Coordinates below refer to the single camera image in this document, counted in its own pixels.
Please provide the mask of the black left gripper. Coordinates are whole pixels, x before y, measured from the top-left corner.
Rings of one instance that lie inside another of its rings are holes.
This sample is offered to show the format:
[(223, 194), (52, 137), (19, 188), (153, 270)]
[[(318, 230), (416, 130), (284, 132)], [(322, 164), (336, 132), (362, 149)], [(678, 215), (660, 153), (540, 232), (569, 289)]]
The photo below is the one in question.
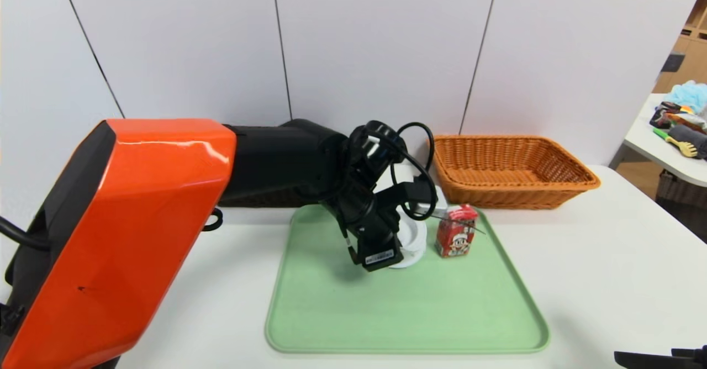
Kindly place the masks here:
[(362, 203), (339, 206), (339, 230), (354, 264), (373, 272), (400, 263), (398, 239), (400, 215), (397, 206), (374, 197)]

